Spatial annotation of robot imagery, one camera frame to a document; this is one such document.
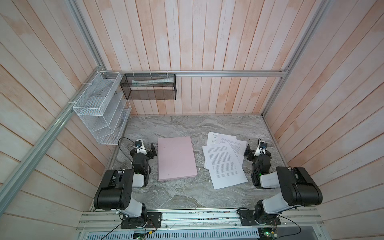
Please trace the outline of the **pink file folder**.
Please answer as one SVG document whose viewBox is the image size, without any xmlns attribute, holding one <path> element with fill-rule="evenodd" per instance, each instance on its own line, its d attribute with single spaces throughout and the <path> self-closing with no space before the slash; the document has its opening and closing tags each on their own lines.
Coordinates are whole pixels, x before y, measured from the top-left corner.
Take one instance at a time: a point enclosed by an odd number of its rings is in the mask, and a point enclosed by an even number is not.
<svg viewBox="0 0 384 240">
<path fill-rule="evenodd" d="M 193 178 L 198 175 L 190 137 L 158 139 L 158 180 Z"/>
</svg>

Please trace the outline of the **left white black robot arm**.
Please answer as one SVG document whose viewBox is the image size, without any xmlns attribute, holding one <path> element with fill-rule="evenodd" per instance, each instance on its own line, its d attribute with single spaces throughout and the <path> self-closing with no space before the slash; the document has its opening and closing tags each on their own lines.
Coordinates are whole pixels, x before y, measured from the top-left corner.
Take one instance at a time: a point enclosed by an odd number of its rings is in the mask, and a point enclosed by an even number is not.
<svg viewBox="0 0 384 240">
<path fill-rule="evenodd" d="M 155 146 L 144 148 L 141 140 L 135 141 L 130 151 L 132 168 L 127 170 L 107 170 L 94 197 L 95 209 L 116 211 L 130 219 L 147 220 L 144 203 L 132 197 L 133 188 L 145 188 L 148 185 L 151 167 L 149 160 L 157 156 Z"/>
</svg>

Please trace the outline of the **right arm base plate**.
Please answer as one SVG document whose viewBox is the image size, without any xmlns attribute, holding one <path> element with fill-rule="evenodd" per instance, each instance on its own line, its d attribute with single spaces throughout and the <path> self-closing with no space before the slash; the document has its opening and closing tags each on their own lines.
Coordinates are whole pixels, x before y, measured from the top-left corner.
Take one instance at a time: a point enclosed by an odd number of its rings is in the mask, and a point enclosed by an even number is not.
<svg viewBox="0 0 384 240">
<path fill-rule="evenodd" d="M 281 220 L 278 215 L 265 214 L 262 210 L 237 209 L 242 226 L 278 226 Z"/>
</svg>

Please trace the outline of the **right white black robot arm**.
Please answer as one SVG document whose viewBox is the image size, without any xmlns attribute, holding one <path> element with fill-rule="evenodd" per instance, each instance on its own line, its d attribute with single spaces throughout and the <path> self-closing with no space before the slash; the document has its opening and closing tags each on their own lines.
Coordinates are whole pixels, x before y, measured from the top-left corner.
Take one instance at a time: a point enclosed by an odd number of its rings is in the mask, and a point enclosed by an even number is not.
<svg viewBox="0 0 384 240">
<path fill-rule="evenodd" d="M 276 167 L 270 172 L 272 154 L 267 146 L 260 142 L 256 150 L 247 146 L 244 152 L 244 157 L 252 162 L 253 185 L 258 189 L 280 189 L 275 196 L 258 201 L 254 212 L 256 221 L 264 223 L 284 211 L 321 204 L 323 194 L 305 168 Z"/>
</svg>

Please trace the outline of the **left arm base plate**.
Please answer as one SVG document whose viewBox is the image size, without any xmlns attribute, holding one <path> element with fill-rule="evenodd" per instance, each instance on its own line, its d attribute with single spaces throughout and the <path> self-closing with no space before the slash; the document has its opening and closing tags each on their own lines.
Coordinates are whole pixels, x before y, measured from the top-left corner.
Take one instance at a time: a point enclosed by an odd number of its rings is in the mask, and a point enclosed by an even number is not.
<svg viewBox="0 0 384 240">
<path fill-rule="evenodd" d="M 130 218 L 123 216 L 121 229 L 159 229 L 162 223 L 161 212 L 143 213 L 140 217 Z"/>
</svg>

